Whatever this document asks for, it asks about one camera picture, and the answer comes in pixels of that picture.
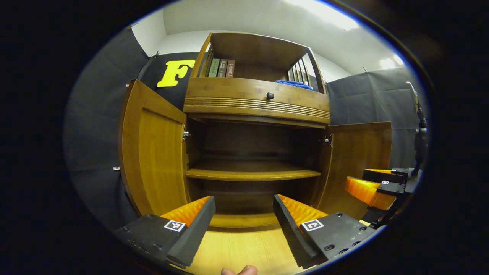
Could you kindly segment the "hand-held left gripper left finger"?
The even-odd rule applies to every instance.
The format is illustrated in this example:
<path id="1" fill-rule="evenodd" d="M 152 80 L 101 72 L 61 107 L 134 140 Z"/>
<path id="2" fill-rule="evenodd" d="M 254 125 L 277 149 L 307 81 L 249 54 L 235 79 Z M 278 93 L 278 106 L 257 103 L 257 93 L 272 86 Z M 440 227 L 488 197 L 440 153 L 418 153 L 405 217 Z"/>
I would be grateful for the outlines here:
<path id="1" fill-rule="evenodd" d="M 215 214 L 215 199 L 206 196 L 158 216 L 146 214 L 115 230 L 115 236 L 157 266 L 187 268 Z"/>

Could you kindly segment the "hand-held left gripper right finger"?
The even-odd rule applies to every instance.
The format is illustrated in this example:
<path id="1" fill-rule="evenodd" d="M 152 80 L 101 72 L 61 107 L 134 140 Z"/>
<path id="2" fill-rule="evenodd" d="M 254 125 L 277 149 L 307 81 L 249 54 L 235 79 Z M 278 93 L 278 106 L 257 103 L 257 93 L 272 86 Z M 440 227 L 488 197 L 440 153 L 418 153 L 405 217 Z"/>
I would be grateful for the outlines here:
<path id="1" fill-rule="evenodd" d="M 334 261 L 359 247 L 376 230 L 344 214 L 326 214 L 281 194 L 274 214 L 299 267 Z"/>

